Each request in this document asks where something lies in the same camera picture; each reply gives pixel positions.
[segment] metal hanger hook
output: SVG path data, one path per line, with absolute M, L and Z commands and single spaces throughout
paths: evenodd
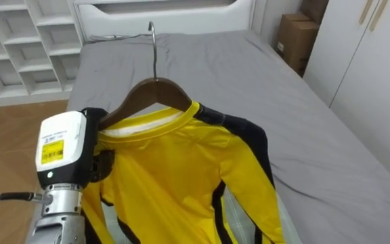
M 157 66 L 157 45 L 156 45 L 156 32 L 154 31 L 153 21 L 148 23 L 148 31 L 152 32 L 153 36 L 153 52 L 154 52 L 154 62 L 153 62 L 153 74 L 154 79 L 157 80 L 156 66 Z

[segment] wardrobe door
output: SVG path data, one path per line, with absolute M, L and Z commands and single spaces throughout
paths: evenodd
M 390 0 L 381 0 L 331 109 L 390 171 Z
M 303 79 L 330 106 L 378 0 L 330 0 Z

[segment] headboard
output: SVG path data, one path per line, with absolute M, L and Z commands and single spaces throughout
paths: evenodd
M 201 34 L 251 28 L 255 0 L 75 0 L 83 42 L 156 32 Z

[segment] gray bedsheet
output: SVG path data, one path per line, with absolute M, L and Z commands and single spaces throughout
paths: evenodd
M 151 37 L 86 45 L 68 109 L 114 110 L 152 72 Z M 159 35 L 158 75 L 266 131 L 303 243 L 390 243 L 390 174 L 255 34 Z

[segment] yellow shirt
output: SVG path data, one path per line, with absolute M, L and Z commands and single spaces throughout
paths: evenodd
M 184 113 L 120 121 L 99 134 L 96 150 L 104 149 L 115 151 L 112 171 L 82 202 L 102 243 L 113 240 L 101 200 L 133 243 L 237 243 L 221 203 L 225 185 L 257 225 L 258 243 L 285 243 L 267 138 L 250 121 L 193 102 Z

